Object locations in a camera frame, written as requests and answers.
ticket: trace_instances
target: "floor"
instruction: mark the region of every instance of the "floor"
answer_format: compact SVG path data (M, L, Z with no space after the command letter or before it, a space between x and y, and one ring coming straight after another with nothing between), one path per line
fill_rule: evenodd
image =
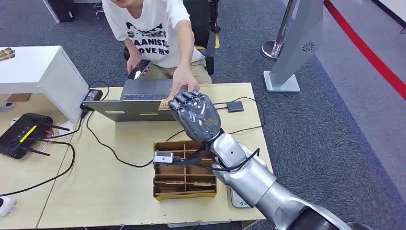
M406 35L399 34L400 26L367 0L333 3L383 61L406 77ZM220 0L214 82L251 82L256 99L268 105L264 136L282 185L344 221L376 230L406 229L404 101L327 11L323 45L296 73L302 91L266 93L261 73L273 63L259 48L275 38L284 8L282 0ZM2 0L0 14L7 19L0 21L0 46L62 45L88 83L123 84L123 44L104 18L94 19L91 6L81 5L73 23L55 24L42 3L32 0ZM261 221L251 229L270 225Z

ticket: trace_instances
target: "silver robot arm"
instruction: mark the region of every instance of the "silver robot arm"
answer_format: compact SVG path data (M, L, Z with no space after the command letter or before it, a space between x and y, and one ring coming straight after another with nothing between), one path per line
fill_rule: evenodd
M207 95L180 92L169 102L173 115L193 140L210 146L216 155L214 174L277 230L351 230L323 207L291 193L276 181L255 152L221 129L220 116Z

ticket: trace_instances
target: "laptop keyboard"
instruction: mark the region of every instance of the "laptop keyboard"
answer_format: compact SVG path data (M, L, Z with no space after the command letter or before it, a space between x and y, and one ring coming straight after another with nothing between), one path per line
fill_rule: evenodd
M123 100L162 100L167 97L167 94L126 94Z

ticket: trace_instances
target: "red stripe on floor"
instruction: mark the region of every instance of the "red stripe on floor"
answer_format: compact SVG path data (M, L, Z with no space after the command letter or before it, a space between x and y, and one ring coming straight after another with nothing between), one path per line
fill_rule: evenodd
M324 1L324 6L371 65L406 100L406 84L367 46L330 1Z

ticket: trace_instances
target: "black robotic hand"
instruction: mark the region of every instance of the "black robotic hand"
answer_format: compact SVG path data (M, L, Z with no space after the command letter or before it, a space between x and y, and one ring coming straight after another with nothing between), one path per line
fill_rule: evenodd
M208 142L220 133L220 116L210 98L198 91L184 91L169 101L172 114L195 141Z

